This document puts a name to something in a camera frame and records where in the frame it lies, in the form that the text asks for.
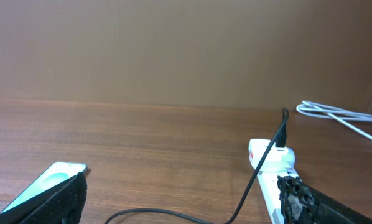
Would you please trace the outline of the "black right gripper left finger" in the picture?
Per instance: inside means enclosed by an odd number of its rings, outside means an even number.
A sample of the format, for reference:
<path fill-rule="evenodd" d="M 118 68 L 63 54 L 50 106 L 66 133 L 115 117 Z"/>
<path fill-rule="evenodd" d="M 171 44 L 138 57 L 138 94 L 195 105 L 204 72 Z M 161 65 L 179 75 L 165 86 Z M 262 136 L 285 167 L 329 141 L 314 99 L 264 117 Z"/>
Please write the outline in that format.
<path fill-rule="evenodd" d="M 0 213 L 0 224 L 79 224 L 86 202 L 84 173 Z"/>

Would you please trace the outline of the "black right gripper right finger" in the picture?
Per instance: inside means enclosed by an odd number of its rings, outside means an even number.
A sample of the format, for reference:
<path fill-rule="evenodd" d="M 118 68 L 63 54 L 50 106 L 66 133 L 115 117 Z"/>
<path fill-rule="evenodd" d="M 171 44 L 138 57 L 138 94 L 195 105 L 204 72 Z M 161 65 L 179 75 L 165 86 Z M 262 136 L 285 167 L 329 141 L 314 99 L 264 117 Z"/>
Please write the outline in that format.
<path fill-rule="evenodd" d="M 305 184 L 300 178 L 278 177 L 280 214 L 286 224 L 372 224 L 364 216 Z"/>

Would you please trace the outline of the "smartphone with cyan screen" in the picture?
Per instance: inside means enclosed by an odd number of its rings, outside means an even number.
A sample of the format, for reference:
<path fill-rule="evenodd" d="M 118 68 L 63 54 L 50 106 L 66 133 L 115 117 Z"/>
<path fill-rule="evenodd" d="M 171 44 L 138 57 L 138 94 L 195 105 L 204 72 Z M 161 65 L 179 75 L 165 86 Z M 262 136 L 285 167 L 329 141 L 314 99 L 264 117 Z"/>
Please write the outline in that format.
<path fill-rule="evenodd" d="M 19 204 L 35 197 L 42 192 L 58 185 L 59 183 L 73 177 L 79 172 L 86 172 L 87 165 L 74 162 L 57 161 L 48 167 L 33 183 L 17 196 L 1 213 L 4 213 Z"/>

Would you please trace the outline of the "white power strip socket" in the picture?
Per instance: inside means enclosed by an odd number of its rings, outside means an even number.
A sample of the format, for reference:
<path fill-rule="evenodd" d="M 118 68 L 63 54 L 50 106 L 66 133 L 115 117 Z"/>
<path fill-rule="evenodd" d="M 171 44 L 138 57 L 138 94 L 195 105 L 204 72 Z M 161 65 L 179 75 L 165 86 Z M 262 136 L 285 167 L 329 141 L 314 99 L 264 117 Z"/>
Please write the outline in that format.
<path fill-rule="evenodd" d="M 277 177 L 299 177 L 294 164 L 295 154 L 291 148 L 273 146 L 257 175 L 272 223 L 284 224 Z"/>

